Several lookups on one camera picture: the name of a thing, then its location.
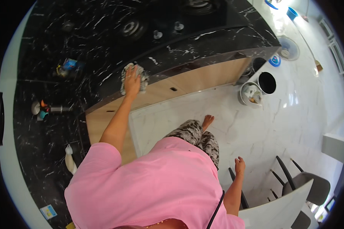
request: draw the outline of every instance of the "gas stove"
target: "gas stove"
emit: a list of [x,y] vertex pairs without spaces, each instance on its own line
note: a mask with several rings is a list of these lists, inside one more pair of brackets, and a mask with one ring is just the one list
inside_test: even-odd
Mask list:
[[203,33],[244,26],[247,20],[225,0],[156,0],[117,26],[117,49],[130,50],[118,52],[117,63]]

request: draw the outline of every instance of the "hand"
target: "hand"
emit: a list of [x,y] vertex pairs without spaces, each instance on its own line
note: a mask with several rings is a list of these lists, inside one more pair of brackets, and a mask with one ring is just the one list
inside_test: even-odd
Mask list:
[[140,90],[140,75],[136,77],[136,70],[137,65],[134,66],[134,70],[132,70],[131,66],[126,71],[126,76],[124,80],[124,86],[125,86],[125,98],[130,98],[131,100],[134,100],[136,96],[139,93]]
[[236,158],[236,159],[234,159],[234,162],[235,162],[234,170],[236,171],[236,176],[238,176],[238,175],[243,176],[243,173],[244,173],[245,168],[246,168],[246,164],[243,161],[243,158],[242,157],[239,157],[238,159]]

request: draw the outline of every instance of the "sticker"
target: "sticker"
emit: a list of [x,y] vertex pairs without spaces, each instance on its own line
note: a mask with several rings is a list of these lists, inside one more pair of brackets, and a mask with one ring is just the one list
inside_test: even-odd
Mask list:
[[57,213],[55,212],[51,204],[47,205],[46,207],[40,208],[40,211],[46,220],[57,216]]

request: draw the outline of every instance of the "black marble countertop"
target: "black marble countertop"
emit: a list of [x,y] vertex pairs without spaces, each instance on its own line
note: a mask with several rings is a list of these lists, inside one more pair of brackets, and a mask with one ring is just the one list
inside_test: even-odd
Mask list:
[[[112,26],[149,4],[143,0],[38,0],[24,30],[18,59],[14,100],[14,139],[24,180],[38,208],[52,204],[58,216],[48,222],[71,222],[63,196],[71,173],[65,147],[71,144],[79,166],[89,147],[85,112],[121,97],[121,70],[136,62],[148,72],[150,84],[179,73],[243,57],[269,59],[280,46],[266,22],[246,0],[231,1],[249,26],[216,30],[138,53],[129,60],[110,61],[107,46]],[[68,33],[65,21],[74,23]],[[66,58],[85,62],[76,78],[53,76]],[[37,121],[30,112],[34,100],[71,106],[74,112]]]

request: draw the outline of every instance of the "woman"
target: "woman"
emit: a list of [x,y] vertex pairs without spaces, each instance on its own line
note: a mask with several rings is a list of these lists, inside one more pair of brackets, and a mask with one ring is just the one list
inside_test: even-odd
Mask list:
[[205,132],[214,120],[211,115],[202,125],[186,121],[147,155],[121,166],[119,152],[131,104],[140,88],[136,68],[127,71],[126,96],[100,142],[89,149],[65,189],[76,227],[244,228],[238,212],[245,162],[241,157],[235,159],[236,178],[224,195],[217,174],[218,145],[214,136]]

